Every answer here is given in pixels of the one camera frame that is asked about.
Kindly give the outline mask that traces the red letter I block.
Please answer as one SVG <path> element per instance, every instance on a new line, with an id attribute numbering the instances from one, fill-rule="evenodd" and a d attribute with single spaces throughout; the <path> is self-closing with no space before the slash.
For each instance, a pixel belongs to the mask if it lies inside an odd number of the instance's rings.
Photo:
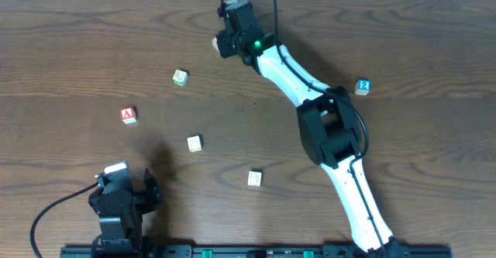
<path id="1" fill-rule="evenodd" d="M 216 49 L 219 52 L 216 36 L 212 38 L 212 46 L 214 47 L 214 49 Z"/>

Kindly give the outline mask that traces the blue number 2 block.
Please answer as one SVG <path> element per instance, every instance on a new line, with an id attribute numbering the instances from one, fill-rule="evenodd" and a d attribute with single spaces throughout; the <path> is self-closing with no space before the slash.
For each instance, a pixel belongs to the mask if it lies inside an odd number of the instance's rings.
<path id="1" fill-rule="evenodd" d="M 371 82 L 366 79 L 359 79 L 355 85 L 356 95 L 367 95 L 371 90 Z"/>

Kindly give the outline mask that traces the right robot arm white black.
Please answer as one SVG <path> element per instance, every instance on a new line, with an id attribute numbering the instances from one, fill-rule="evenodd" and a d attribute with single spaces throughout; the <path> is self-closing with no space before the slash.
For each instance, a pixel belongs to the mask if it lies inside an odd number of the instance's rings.
<path id="1" fill-rule="evenodd" d="M 355 245 L 366 254 L 391 254 L 394 235 L 363 171 L 367 127 L 346 89 L 331 88 L 311 76 L 271 34 L 251 36 L 225 29 L 216 34 L 212 45 L 223 58 L 240 56 L 290 99 L 297 112 L 301 144 L 334 185 Z"/>

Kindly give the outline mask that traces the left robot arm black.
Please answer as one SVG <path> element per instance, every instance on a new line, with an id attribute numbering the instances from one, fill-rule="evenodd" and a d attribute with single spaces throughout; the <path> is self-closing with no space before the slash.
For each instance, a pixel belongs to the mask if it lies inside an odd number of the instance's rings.
<path id="1" fill-rule="evenodd" d="M 98 215 L 101 229 L 100 250 L 95 257 L 143 257 L 143 216 L 163 202 L 156 178 L 146 170 L 145 188 L 135 191 L 129 169 L 124 167 L 96 176 L 98 189 L 90 194 L 89 205 Z"/>

